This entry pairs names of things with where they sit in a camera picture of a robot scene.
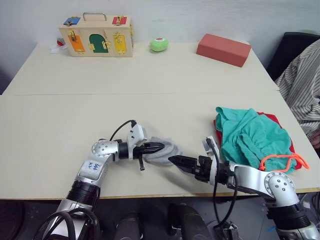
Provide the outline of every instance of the striped shirt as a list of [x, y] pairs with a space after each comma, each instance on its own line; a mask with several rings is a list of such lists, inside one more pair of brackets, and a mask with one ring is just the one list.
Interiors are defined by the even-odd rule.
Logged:
[[310, 139], [320, 131], [320, 39], [297, 56], [275, 81]]

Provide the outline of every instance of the wooden handle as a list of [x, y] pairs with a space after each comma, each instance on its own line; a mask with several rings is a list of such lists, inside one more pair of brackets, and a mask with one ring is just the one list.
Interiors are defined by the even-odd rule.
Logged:
[[82, 14], [84, 21], [86, 21], [85, 15], [87, 15], [87, 14], [90, 14], [90, 15], [93, 15], [93, 14], [101, 14], [101, 15], [104, 16], [104, 20], [107, 21], [107, 16], [106, 16], [106, 14], [105, 14], [104, 12], [98, 12], [98, 11], [86, 11], [86, 12], [84, 12], [84, 13]]

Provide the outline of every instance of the white table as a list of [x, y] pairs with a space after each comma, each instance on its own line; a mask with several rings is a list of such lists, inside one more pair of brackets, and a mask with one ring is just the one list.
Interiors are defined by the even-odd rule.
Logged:
[[4, 95], [62, 94], [249, 94], [278, 86], [251, 50], [243, 67], [195, 54], [197, 43], [170, 43], [152, 53], [147, 43], [134, 46], [133, 57], [70, 57], [37, 45]]
[[[137, 120], [149, 136], [172, 138], [186, 156], [205, 155], [202, 140], [214, 133], [217, 106], [275, 114], [296, 152], [310, 165], [309, 170], [302, 168], [290, 175], [297, 191], [319, 190], [319, 158], [277, 91], [6, 94], [0, 96], [0, 199], [64, 198], [92, 144], [108, 138], [128, 119]], [[117, 138], [123, 139], [127, 130], [122, 129]], [[213, 192], [212, 186], [176, 166], [146, 163], [145, 168], [141, 172], [136, 160], [111, 164], [101, 197], [211, 196]], [[230, 194], [222, 185], [218, 192]]]

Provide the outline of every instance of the red foam block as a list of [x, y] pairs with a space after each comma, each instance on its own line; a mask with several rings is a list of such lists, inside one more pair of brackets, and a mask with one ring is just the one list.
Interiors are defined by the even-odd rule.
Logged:
[[250, 49], [251, 46], [248, 44], [207, 33], [199, 42], [196, 54], [242, 67]]

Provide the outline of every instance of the wooden box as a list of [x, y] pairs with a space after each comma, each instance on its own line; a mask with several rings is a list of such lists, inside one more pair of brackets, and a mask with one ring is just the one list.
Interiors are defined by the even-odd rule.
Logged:
[[133, 31], [129, 16], [84, 12], [59, 27], [73, 57], [132, 57]]

